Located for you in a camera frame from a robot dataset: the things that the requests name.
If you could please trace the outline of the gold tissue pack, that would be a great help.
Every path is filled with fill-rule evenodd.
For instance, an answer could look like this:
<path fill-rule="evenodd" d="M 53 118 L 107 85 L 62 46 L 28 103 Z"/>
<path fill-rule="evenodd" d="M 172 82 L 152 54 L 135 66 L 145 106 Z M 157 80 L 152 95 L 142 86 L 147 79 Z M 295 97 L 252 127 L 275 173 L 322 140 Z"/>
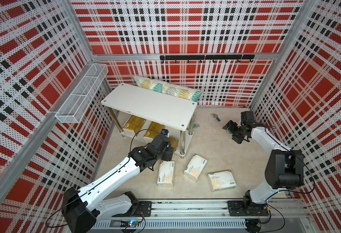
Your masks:
<path fill-rule="evenodd" d="M 135 136 L 142 129 L 145 122 L 146 119 L 131 115 L 123 128 L 123 132 L 128 136 Z"/>
<path fill-rule="evenodd" d="M 178 148 L 179 139 L 175 137 L 170 137 L 169 139 L 170 139 L 171 146 L 173 147 L 173 152 L 176 152 Z"/>
<path fill-rule="evenodd" d="M 164 125 L 152 122 L 143 136 L 143 140 L 145 143 L 151 143 L 153 139 L 161 133 L 161 131 L 165 128 Z"/>

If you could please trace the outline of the white tissue pack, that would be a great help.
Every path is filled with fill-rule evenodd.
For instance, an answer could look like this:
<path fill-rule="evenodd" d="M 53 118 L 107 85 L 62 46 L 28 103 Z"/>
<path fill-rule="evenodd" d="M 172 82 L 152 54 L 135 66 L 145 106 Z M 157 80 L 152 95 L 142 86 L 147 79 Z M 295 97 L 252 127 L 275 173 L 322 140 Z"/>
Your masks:
<path fill-rule="evenodd" d="M 237 186 L 230 170 L 209 173 L 207 179 L 212 192 L 231 189 Z"/>
<path fill-rule="evenodd" d="M 184 170 L 184 175 L 194 181 L 198 181 L 203 169 L 207 164 L 207 159 L 195 154 Z"/>
<path fill-rule="evenodd" d="M 173 187 L 174 186 L 174 161 L 163 161 L 159 166 L 157 179 L 158 186 Z"/>

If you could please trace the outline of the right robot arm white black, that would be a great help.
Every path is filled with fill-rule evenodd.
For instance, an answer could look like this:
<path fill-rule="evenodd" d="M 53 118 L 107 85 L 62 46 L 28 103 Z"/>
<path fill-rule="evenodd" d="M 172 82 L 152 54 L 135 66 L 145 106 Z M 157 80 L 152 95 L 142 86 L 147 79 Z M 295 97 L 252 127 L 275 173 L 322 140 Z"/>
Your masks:
<path fill-rule="evenodd" d="M 239 126 L 230 120 L 223 130 L 231 133 L 232 139 L 238 144 L 249 142 L 249 139 L 255 140 L 269 154 L 263 182 L 246 191 L 242 204 L 236 207 L 237 212 L 248 216 L 266 216 L 270 198 L 304 184 L 304 155 L 300 150 L 290 149 L 279 142 L 265 125 L 246 122 Z"/>

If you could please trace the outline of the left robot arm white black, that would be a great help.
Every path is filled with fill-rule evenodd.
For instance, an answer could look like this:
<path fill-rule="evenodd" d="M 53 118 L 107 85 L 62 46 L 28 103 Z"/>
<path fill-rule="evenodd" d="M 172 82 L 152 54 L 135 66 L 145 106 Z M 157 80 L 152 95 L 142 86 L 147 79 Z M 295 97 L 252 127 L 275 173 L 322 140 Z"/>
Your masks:
<path fill-rule="evenodd" d="M 86 233 L 103 216 L 133 216 L 138 200 L 132 192 L 102 201 L 128 179 L 145 169 L 153 169 L 156 162 L 171 161 L 174 149 L 169 137 L 159 134 L 146 146 L 133 148 L 117 166 L 96 181 L 79 189 L 69 188 L 63 196 L 61 213 L 73 233 Z"/>

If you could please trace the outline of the white two-tier shelf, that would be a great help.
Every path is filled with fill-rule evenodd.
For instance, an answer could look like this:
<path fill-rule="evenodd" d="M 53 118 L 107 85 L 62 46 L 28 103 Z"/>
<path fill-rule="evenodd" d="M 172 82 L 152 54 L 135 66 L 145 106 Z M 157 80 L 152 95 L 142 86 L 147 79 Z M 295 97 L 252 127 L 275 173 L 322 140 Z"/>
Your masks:
<path fill-rule="evenodd" d="M 144 135 L 147 128 L 152 122 L 156 122 L 164 125 L 171 137 L 179 140 L 174 154 L 181 158 L 185 157 L 193 137 L 196 102 L 121 83 L 101 101 L 101 104 L 108 107 L 110 113 L 117 110 L 146 120 L 141 132 L 134 136 L 133 133 L 124 130 L 127 121 L 120 122 L 113 116 L 122 137 L 146 143 Z"/>

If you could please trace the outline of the small floor debris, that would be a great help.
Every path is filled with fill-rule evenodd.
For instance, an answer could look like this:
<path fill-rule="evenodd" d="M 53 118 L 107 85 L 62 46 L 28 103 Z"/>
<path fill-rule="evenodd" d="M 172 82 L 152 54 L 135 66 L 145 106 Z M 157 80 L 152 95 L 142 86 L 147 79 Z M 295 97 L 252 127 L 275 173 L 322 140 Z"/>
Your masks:
<path fill-rule="evenodd" d="M 215 113 L 212 113 L 212 114 L 211 114 L 211 117 L 214 118 L 214 119 L 216 119 L 218 122 L 221 121 L 221 120 L 219 119 L 218 115 L 215 114 Z"/>

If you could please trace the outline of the geometric patterned pillow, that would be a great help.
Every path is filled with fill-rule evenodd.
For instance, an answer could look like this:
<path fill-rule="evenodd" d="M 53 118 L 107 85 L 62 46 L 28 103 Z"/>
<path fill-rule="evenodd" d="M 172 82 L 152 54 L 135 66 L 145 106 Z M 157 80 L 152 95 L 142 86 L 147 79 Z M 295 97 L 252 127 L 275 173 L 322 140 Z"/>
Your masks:
<path fill-rule="evenodd" d="M 138 87 L 193 102 L 199 101 L 202 95 L 202 91 L 199 89 L 193 89 L 182 85 L 171 84 L 158 79 L 134 76 L 133 80 Z"/>

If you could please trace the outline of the small green circuit board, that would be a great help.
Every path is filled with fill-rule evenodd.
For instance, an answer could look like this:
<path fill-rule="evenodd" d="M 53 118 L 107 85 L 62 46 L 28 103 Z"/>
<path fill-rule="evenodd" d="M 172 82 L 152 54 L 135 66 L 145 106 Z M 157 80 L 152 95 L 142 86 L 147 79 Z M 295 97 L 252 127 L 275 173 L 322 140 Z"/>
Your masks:
<path fill-rule="evenodd" d="M 137 228 L 140 225 L 141 221 L 129 220 L 129 221 L 121 221 L 121 228 Z"/>

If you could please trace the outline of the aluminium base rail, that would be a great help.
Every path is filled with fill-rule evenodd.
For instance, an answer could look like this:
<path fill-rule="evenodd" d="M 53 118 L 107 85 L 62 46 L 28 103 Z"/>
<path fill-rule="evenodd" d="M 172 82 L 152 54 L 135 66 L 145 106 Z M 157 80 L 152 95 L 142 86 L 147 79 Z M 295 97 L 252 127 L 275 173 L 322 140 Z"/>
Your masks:
<path fill-rule="evenodd" d="M 146 233 L 213 232 L 316 233 L 308 209 L 299 199 L 273 199 L 268 215 L 248 216 L 236 211 L 238 199 L 142 200 L 133 216 L 103 216 L 87 232 Z M 141 221 L 137 228 L 121 228 L 121 221 Z"/>

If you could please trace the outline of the black wall hook rail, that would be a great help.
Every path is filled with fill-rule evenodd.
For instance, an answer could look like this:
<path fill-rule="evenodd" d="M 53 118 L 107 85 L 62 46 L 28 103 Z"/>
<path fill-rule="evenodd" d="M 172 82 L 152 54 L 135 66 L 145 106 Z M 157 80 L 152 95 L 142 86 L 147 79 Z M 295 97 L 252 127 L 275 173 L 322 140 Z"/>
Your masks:
<path fill-rule="evenodd" d="M 255 55 L 250 54 L 234 54 L 234 55 L 161 55 L 161 61 L 204 61 L 204 60 L 249 60 L 250 62 L 255 59 Z"/>

